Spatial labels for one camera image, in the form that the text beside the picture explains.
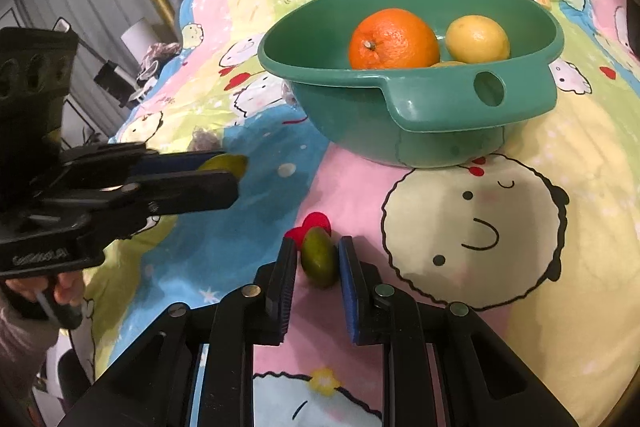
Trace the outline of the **left hand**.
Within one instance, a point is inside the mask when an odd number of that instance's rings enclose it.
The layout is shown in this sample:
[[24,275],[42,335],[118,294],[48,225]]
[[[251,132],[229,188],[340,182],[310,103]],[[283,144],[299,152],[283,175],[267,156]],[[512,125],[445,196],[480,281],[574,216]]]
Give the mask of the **left hand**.
[[37,301],[37,294],[53,288],[55,301],[59,305],[79,306],[85,292],[84,276],[81,271],[56,274],[53,280],[47,277],[24,277],[6,280],[6,287],[30,301]]

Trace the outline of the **pink sleeve left forearm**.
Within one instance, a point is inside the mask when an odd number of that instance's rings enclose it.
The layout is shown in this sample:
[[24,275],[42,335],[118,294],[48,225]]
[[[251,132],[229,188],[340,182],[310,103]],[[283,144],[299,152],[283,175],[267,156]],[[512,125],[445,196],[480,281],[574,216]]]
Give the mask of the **pink sleeve left forearm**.
[[39,303],[1,284],[1,377],[16,401],[27,402],[58,328]]

